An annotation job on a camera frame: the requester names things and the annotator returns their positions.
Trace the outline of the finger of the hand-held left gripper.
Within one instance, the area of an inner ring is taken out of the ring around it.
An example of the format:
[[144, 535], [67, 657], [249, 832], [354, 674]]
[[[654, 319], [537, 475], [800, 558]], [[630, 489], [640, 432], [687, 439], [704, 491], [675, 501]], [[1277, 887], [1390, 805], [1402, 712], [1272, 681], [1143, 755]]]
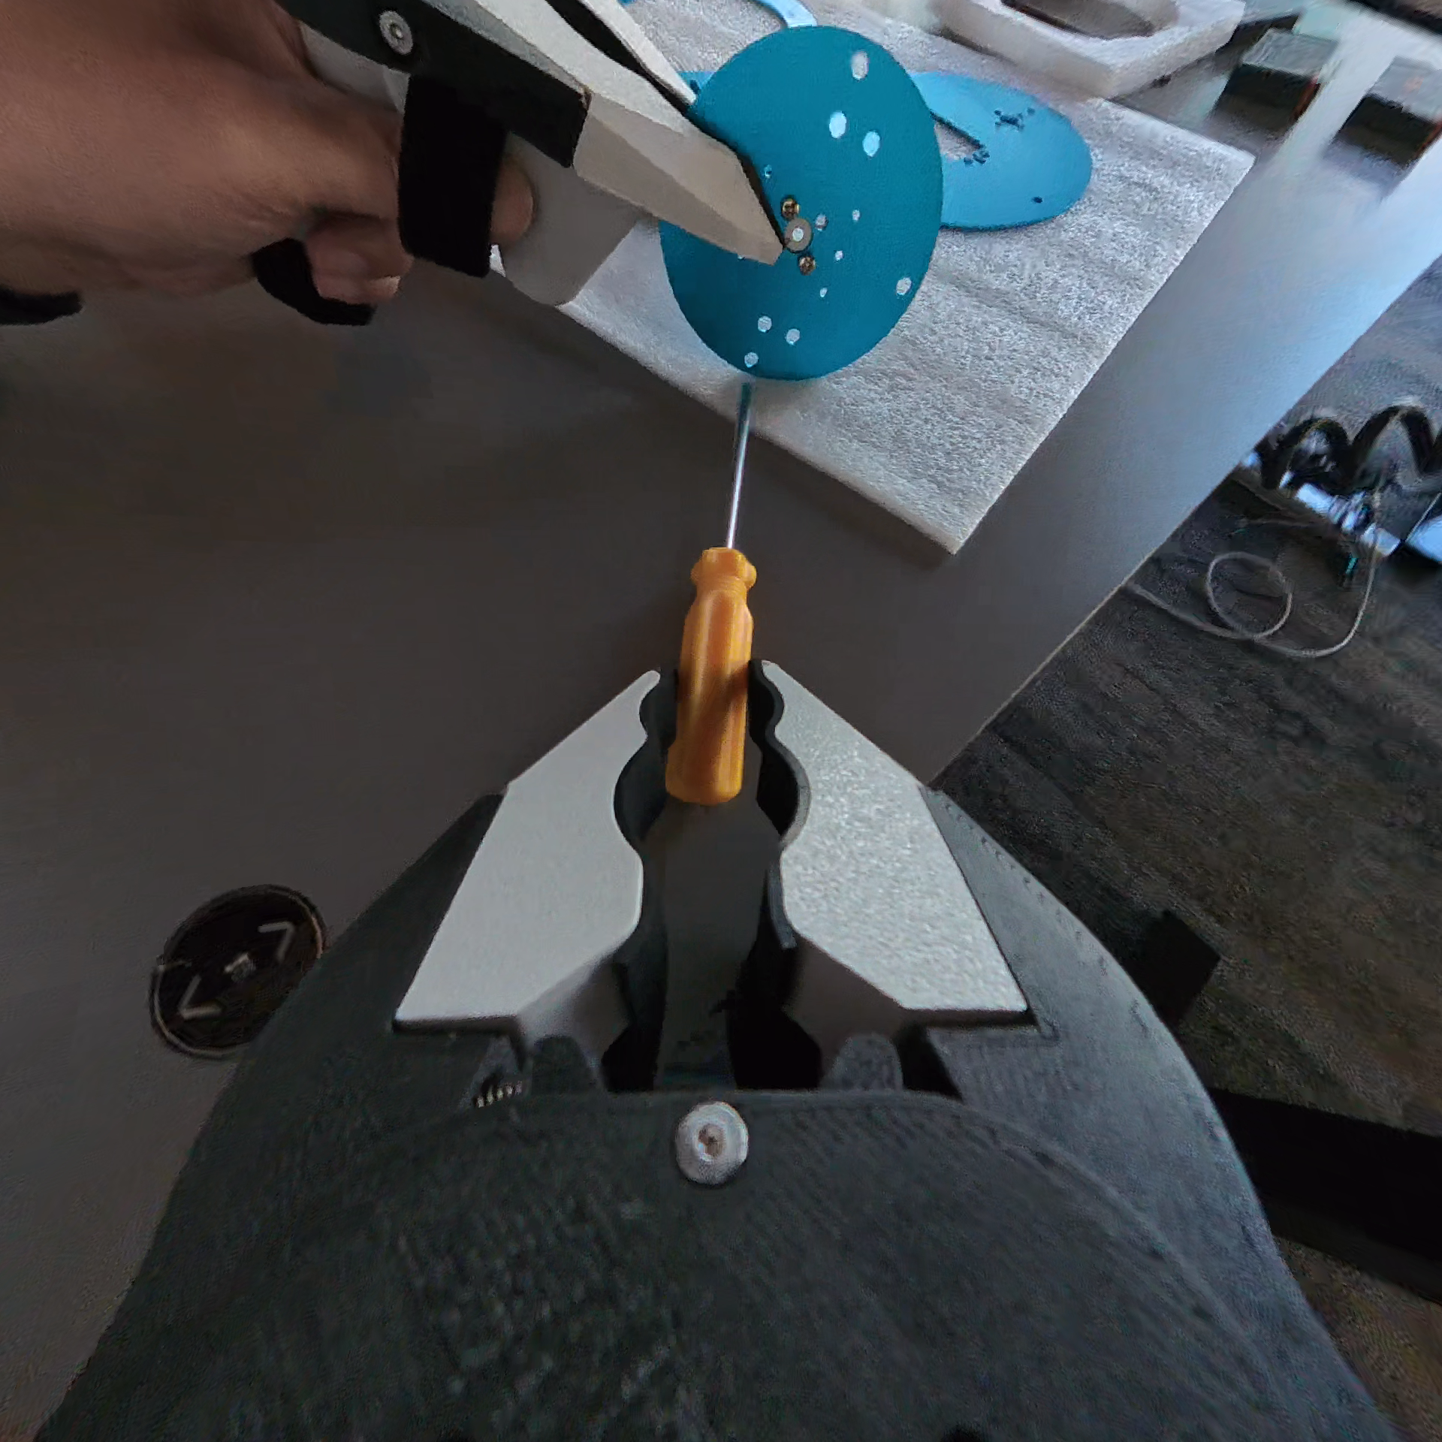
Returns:
[[692, 108], [694, 89], [632, 17], [628, 5], [621, 1], [577, 1], [575, 29], [591, 46], [647, 80], [680, 109]]
[[742, 259], [779, 259], [781, 226], [743, 159], [690, 118], [687, 87], [616, 73], [584, 89], [570, 163], [584, 182]]

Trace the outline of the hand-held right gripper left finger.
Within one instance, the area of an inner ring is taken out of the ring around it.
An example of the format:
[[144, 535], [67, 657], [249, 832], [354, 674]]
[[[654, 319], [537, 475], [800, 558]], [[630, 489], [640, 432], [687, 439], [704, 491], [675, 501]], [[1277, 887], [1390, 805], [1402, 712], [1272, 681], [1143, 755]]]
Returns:
[[403, 1033], [568, 1036], [592, 1062], [664, 970], [644, 841], [668, 800], [675, 683], [642, 673], [503, 791], [409, 990]]

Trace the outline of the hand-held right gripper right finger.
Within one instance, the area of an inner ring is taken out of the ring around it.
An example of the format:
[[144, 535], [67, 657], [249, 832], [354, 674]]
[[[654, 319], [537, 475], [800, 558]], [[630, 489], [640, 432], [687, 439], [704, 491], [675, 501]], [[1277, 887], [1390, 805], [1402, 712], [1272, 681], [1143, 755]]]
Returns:
[[930, 791], [772, 661], [750, 666], [750, 738], [779, 839], [752, 954], [817, 1062], [860, 1035], [1023, 1021]]

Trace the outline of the small blue round plate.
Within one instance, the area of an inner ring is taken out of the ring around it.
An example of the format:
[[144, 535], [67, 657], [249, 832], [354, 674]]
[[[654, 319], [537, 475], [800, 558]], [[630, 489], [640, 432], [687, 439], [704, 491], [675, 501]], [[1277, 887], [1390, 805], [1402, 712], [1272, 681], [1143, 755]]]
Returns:
[[673, 297], [697, 338], [736, 370], [812, 381], [862, 358], [917, 295], [944, 195], [932, 115], [910, 73], [850, 29], [779, 29], [700, 87], [697, 123], [750, 159], [783, 228], [795, 195], [817, 267], [786, 250], [738, 257], [659, 224]]

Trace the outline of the yellow handled screwdriver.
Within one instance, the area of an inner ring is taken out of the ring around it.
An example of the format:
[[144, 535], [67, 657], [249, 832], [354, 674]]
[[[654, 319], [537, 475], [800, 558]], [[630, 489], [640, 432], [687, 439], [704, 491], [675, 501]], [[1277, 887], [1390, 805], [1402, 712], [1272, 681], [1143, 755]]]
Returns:
[[664, 781], [671, 798], [692, 805], [735, 800], [745, 779], [745, 745], [757, 570], [736, 547], [752, 430], [754, 384], [738, 393], [733, 475], [723, 545], [692, 568], [694, 599], [681, 628], [676, 678], [676, 734]]

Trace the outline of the round black desk grommet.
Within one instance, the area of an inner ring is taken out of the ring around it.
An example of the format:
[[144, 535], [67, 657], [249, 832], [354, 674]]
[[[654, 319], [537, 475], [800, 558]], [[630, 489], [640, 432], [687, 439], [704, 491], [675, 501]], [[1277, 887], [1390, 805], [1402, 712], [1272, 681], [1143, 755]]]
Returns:
[[295, 889], [232, 889], [196, 908], [158, 952], [149, 1021], [172, 1050], [228, 1059], [249, 1047], [312, 970], [330, 935]]

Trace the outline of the grey desk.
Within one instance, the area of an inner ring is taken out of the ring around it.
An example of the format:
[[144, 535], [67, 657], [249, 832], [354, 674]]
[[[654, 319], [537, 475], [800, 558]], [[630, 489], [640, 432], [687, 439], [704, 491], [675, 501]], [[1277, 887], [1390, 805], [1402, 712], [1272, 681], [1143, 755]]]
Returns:
[[[1257, 163], [963, 547], [760, 444], [759, 640], [932, 779], [1439, 255], [1439, 146]], [[206, 899], [343, 930], [680, 636], [730, 422], [496, 281], [335, 333], [256, 291], [3, 339], [3, 1426], [53, 1406], [227, 1069], [151, 1028]]]

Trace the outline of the black desk foot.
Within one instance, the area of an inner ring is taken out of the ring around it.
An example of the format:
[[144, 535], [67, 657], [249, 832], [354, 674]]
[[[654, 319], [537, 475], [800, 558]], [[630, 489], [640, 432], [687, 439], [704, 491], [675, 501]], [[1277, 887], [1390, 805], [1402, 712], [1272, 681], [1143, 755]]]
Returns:
[[[1226, 959], [1184, 913], [1114, 896], [1090, 906], [1124, 975], [1174, 1040]], [[1274, 1232], [1440, 1303], [1440, 1139], [1241, 1091], [1198, 1071]]]

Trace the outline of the person's left hand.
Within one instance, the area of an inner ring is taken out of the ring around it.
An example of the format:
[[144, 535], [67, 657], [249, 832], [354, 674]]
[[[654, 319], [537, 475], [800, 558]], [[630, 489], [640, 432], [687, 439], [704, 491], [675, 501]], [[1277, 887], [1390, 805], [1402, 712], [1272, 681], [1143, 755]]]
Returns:
[[276, 3], [2, 5], [2, 283], [213, 295], [302, 238], [318, 293], [410, 269], [402, 120], [324, 84]]

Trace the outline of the large blue round plate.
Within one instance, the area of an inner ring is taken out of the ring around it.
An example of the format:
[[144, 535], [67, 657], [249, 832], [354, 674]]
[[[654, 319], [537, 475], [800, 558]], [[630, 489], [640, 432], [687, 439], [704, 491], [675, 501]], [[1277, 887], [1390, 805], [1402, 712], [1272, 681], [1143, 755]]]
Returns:
[[1075, 207], [1093, 158], [1073, 121], [1013, 85], [934, 70], [912, 72], [932, 118], [970, 142], [942, 161], [941, 226], [1023, 228]]

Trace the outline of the white foam sheet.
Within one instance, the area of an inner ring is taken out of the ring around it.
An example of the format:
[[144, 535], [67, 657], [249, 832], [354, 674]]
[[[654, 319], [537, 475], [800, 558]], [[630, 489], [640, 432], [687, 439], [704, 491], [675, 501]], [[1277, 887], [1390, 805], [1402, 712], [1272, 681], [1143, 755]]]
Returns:
[[759, 384], [760, 436], [956, 552], [1253, 166], [1253, 156], [853, 3], [819, 20], [917, 70], [1039, 96], [1093, 154], [1078, 206], [946, 230], [896, 331], [838, 374]]

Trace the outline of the white foam frame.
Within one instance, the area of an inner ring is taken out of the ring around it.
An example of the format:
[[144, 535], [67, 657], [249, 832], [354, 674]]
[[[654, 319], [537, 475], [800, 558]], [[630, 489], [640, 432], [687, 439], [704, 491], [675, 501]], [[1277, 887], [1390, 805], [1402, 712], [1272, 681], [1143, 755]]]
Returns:
[[1241, 1], [934, 1], [953, 37], [1097, 97], [1118, 97], [1209, 58]]

